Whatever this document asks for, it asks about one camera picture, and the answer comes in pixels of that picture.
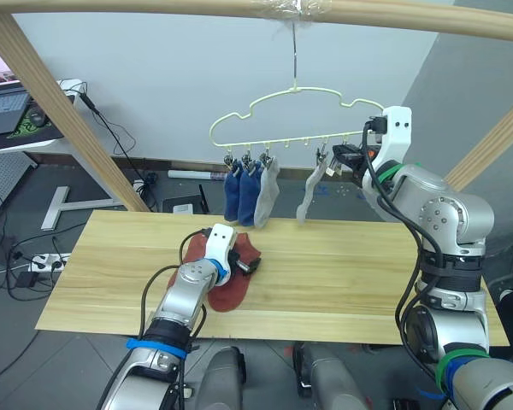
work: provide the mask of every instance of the wooden table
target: wooden table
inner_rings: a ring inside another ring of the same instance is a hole
[[[37,328],[135,334],[148,278],[177,263],[188,233],[217,222],[224,220],[94,211]],[[237,309],[209,309],[202,337],[400,344],[393,312],[416,256],[402,225],[309,220],[300,226],[275,219],[248,232],[262,251],[261,266]],[[161,300],[169,275],[152,285],[148,312]],[[487,301],[491,345],[507,345],[490,297]]]

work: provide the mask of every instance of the red cloth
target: red cloth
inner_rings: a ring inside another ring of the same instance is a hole
[[[196,235],[192,237],[186,255],[182,260],[183,263],[194,262],[198,259],[202,259],[205,256],[205,245],[207,244],[207,238],[202,235]],[[236,243],[233,246],[233,250],[238,252],[239,260],[249,265],[256,258],[260,257],[260,252],[253,247],[249,240],[249,235],[246,233],[238,234]],[[228,312],[234,310],[243,301],[247,288],[249,287],[249,281],[251,276],[244,276],[243,271],[237,266],[230,266],[232,269],[232,276],[230,280],[223,286],[215,286],[207,295],[209,305],[217,312]],[[171,276],[168,283],[170,288],[174,280],[177,277],[177,272]]]

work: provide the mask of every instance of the computer mouse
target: computer mouse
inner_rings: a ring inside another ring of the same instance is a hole
[[[40,128],[44,126],[46,122],[48,122],[48,117],[40,107],[32,107],[28,110],[27,113],[28,119],[31,121],[31,124]]]

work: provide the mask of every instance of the wooden board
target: wooden board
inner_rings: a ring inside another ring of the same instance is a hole
[[[130,211],[148,211],[139,194],[64,95],[11,15],[0,15],[0,56],[61,134],[95,169],[121,203]]]
[[[285,9],[277,4],[292,4]],[[1,13],[111,11],[291,19],[296,2],[269,0],[0,0]],[[302,1],[302,20],[450,32],[513,41],[513,15],[398,0]]]
[[[177,263],[190,232],[222,217],[93,212],[50,296],[38,329],[135,334],[140,295],[160,267]],[[203,337],[399,344],[393,312],[415,262],[414,240],[400,224],[270,220],[249,230],[262,252],[243,303],[209,310]],[[151,287],[147,311],[169,273]],[[488,298],[492,345],[507,345]]]
[[[455,190],[463,190],[513,144],[513,108],[446,175]]]

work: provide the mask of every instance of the white sock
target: white sock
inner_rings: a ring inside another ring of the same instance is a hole
[[[275,199],[280,194],[280,187],[277,185],[277,175],[280,173],[280,165],[277,158],[272,158],[270,166],[264,168],[260,178],[260,194],[256,200],[255,226],[263,228],[270,218],[274,208]]]
[[[306,193],[304,194],[304,199],[302,203],[298,205],[297,208],[297,220],[299,224],[303,224],[306,220],[306,214],[308,213],[308,208],[310,207],[311,200],[314,197],[314,188],[321,178],[323,178],[323,174],[327,170],[327,163],[323,161],[319,164],[314,172],[306,179]]]

